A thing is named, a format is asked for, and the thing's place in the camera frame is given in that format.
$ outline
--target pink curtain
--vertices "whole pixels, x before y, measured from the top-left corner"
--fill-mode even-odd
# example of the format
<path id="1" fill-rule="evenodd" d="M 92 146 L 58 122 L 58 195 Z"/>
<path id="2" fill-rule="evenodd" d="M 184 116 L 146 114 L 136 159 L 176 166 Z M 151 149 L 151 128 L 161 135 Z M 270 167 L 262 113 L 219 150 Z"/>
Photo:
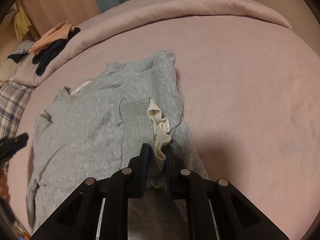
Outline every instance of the pink curtain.
<path id="1" fill-rule="evenodd" d="M 95 0 L 21 0 L 35 29 L 42 36 L 60 22 L 73 25 L 97 15 Z"/>

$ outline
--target mattress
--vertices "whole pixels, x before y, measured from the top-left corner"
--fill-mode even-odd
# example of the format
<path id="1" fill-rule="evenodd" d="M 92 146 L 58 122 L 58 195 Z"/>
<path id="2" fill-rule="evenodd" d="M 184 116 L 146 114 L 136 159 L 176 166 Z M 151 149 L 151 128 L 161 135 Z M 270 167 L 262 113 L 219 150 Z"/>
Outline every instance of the mattress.
<path id="1" fill-rule="evenodd" d="M 32 94 L 18 134 L 63 86 L 107 62 L 172 49 L 183 117 L 211 180 L 228 179 L 291 240 L 320 210 L 320 58 L 289 28 L 251 17 L 190 16 L 115 35 L 66 62 Z M 32 142 L 10 161 L 11 206 L 25 227 Z"/>

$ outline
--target bed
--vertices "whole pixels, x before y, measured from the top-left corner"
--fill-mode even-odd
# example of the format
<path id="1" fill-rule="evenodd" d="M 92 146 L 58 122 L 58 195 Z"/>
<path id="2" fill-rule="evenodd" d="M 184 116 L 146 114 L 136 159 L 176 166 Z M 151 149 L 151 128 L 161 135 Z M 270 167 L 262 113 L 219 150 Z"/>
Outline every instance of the bed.
<path id="1" fill-rule="evenodd" d="M 211 180 L 225 178 L 291 240 L 320 210 L 320 58 L 277 12 L 250 0 L 132 0 L 79 25 L 42 77 L 28 59 L 16 82 L 37 86 L 17 134 L 63 86 L 107 62 L 172 49 L 183 117 Z M 10 161 L 11 207 L 28 224 L 32 140 Z"/>

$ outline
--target gray ribbed cuff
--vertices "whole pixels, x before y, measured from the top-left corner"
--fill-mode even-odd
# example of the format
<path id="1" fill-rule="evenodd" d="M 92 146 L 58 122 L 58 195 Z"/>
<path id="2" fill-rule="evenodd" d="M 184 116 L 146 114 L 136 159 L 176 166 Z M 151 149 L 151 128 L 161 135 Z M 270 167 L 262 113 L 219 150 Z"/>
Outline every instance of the gray ribbed cuff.
<path id="1" fill-rule="evenodd" d="M 149 98 L 123 99 L 120 103 L 120 115 L 123 121 L 122 164 L 128 166 L 132 157 L 140 154 L 143 143 L 148 143 L 154 150 L 153 122 L 148 117 Z M 154 156 L 150 156 L 148 178 L 160 176 Z"/>

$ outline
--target metal rivet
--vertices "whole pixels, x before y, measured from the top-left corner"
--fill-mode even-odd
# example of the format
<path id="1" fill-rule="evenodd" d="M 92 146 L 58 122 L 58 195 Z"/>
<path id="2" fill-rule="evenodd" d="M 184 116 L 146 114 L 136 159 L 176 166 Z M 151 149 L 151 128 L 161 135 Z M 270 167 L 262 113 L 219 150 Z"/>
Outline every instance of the metal rivet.
<path id="1" fill-rule="evenodd" d="M 130 168 L 124 168 L 123 170 L 122 170 L 122 173 L 123 174 L 130 174 L 132 172 L 132 170 L 130 169 Z"/>
<path id="2" fill-rule="evenodd" d="M 85 180 L 85 183 L 86 183 L 87 185 L 92 185 L 94 182 L 95 182 L 95 179 L 94 179 L 94 178 L 87 178 L 87 179 Z"/>
<path id="3" fill-rule="evenodd" d="M 188 169 L 183 169 L 180 171 L 182 175 L 189 175 L 190 171 Z"/>
<path id="4" fill-rule="evenodd" d="M 225 187 L 228 185 L 228 181 L 226 179 L 219 179 L 219 184 Z"/>

